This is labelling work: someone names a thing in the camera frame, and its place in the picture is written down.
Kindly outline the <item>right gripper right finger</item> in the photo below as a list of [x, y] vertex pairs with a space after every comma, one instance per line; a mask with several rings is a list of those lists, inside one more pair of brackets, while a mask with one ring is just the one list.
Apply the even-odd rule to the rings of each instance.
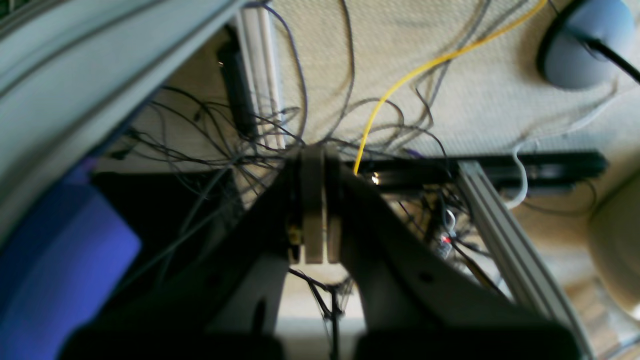
[[566, 326], [455, 271], [334, 150], [325, 154], [325, 183], [342, 220], [340, 262], [359, 287], [368, 329], [357, 358], [579, 360]]

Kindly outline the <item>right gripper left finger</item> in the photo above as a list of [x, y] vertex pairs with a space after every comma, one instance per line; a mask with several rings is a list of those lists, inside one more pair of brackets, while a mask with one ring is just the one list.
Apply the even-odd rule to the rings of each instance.
[[293, 226], [320, 209], [321, 150], [300, 150], [205, 258], [75, 331], [62, 360], [284, 360], [274, 337]]

